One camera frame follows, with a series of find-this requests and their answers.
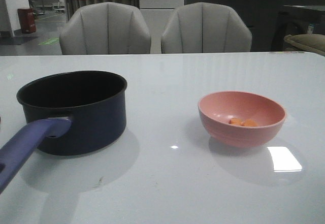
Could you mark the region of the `left grey upholstered chair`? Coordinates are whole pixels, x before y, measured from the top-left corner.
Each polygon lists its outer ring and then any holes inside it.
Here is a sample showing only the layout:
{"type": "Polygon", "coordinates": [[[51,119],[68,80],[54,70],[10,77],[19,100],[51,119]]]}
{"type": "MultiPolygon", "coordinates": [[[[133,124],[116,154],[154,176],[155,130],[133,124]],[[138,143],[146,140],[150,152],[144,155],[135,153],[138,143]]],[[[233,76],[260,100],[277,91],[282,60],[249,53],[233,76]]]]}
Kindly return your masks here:
{"type": "Polygon", "coordinates": [[[59,43],[63,55],[148,54],[151,35],[137,7],[104,2],[79,8],[59,43]]]}

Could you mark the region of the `right grey upholstered chair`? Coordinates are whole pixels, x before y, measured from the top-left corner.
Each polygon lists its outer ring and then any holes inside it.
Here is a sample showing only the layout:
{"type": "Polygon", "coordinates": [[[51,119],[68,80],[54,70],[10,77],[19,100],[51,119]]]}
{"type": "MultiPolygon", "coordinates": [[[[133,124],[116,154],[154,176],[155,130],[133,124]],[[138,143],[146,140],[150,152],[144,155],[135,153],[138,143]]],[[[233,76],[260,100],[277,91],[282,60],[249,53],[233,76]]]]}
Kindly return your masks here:
{"type": "Polygon", "coordinates": [[[194,3],[174,9],[161,35],[161,52],[250,52],[252,34],[237,12],[225,5],[194,3]]]}

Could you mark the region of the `grey upholstered chair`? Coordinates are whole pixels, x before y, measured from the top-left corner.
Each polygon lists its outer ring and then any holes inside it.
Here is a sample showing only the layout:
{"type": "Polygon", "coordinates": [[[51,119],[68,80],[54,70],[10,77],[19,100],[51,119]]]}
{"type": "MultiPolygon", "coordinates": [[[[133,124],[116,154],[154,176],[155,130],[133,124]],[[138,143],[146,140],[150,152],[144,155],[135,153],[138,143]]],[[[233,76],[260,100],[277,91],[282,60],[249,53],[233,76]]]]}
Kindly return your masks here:
{"type": "Polygon", "coordinates": [[[174,9],[161,35],[161,52],[250,52],[252,34],[237,12],[225,5],[194,3],[174,9]]]}
{"type": "Polygon", "coordinates": [[[148,54],[151,35],[137,7],[104,2],[79,8],[59,43],[63,55],[148,54]]]}

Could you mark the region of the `beige cushion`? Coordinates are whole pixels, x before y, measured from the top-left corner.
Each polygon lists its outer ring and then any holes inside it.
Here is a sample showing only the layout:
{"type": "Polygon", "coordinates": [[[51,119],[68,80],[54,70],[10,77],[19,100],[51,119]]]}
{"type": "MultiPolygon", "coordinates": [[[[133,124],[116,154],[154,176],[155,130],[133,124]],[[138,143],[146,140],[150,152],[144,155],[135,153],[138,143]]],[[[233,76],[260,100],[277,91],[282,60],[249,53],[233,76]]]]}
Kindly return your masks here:
{"type": "Polygon", "coordinates": [[[324,56],[324,35],[300,34],[284,37],[285,51],[311,52],[324,56]]]}

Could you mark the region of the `white drawer cabinet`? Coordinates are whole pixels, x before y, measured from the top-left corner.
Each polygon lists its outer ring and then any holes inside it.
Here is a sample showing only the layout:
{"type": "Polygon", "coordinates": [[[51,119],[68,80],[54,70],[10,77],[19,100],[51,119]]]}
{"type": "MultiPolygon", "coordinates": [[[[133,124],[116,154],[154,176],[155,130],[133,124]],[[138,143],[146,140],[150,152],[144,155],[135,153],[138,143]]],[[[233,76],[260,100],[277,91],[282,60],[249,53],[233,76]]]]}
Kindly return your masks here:
{"type": "Polygon", "coordinates": [[[161,53],[160,39],[172,11],[184,0],[139,0],[139,8],[151,34],[150,53],[161,53]]]}

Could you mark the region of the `pink plastic bowl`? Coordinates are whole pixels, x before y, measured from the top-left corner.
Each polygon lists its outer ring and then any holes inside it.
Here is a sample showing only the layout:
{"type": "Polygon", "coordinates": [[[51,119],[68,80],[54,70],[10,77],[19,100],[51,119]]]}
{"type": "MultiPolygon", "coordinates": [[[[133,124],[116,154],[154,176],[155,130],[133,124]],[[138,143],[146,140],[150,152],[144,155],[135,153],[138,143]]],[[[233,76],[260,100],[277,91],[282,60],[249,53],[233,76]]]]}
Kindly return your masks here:
{"type": "Polygon", "coordinates": [[[282,128],[286,110],[274,100],[242,91],[220,91],[198,102],[201,122],[211,137],[223,144],[248,148],[266,144],[282,128]],[[254,120],[258,126],[229,124],[231,118],[254,120]]]}

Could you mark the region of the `dark floor mat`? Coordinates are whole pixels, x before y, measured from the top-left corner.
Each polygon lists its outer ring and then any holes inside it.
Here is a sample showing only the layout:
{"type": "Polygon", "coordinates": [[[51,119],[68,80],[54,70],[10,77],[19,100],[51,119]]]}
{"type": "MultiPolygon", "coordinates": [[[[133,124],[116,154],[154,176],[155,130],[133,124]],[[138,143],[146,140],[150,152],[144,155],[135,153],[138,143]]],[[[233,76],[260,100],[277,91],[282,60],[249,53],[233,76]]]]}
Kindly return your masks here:
{"type": "Polygon", "coordinates": [[[26,42],[31,40],[37,39],[39,37],[32,36],[32,37],[1,37],[0,38],[0,45],[22,45],[26,42]]]}

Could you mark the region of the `dark side table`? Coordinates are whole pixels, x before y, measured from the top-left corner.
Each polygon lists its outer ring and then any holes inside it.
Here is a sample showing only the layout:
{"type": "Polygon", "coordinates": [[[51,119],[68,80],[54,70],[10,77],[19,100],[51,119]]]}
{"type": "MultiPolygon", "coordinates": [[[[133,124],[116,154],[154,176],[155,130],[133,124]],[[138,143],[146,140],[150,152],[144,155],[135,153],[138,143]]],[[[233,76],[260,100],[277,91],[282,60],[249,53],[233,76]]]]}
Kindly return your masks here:
{"type": "Polygon", "coordinates": [[[324,34],[324,5],[284,5],[278,12],[271,51],[288,47],[286,35],[324,34]]]}

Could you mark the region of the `orange ham piece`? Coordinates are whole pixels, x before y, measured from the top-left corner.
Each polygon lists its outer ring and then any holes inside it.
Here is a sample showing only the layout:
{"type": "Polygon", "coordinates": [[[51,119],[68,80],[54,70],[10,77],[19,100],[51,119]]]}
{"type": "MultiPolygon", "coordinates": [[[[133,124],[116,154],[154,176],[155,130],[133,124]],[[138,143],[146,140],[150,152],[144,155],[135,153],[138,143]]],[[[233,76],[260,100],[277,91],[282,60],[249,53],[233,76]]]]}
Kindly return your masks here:
{"type": "Polygon", "coordinates": [[[242,125],[242,120],[239,118],[231,118],[229,120],[229,124],[234,124],[234,125],[242,125]]]}
{"type": "Polygon", "coordinates": [[[240,125],[245,126],[245,127],[256,127],[256,126],[258,126],[257,123],[252,119],[246,119],[246,120],[242,121],[240,123],[240,125]]]}

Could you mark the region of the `red trash bin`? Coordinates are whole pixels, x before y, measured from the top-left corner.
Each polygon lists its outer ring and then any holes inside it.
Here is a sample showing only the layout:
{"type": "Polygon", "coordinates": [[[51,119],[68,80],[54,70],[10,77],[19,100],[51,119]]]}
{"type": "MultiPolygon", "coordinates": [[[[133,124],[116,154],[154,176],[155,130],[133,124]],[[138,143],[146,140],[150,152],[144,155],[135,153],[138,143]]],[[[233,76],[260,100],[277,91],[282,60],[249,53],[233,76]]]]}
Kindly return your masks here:
{"type": "Polygon", "coordinates": [[[32,8],[19,8],[17,9],[17,14],[21,32],[23,34],[35,33],[36,25],[32,8]]]}

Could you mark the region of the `dark grey counter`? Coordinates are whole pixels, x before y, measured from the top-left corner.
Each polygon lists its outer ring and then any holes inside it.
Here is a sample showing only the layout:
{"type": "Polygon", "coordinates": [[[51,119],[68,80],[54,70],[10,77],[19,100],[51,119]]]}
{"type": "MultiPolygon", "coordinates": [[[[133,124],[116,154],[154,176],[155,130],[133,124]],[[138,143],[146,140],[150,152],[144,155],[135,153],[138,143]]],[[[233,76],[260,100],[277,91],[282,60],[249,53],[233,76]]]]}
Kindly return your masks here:
{"type": "Polygon", "coordinates": [[[252,33],[252,51],[271,51],[278,12],[284,5],[324,5],[324,0],[185,0],[232,7],[252,33]]]}

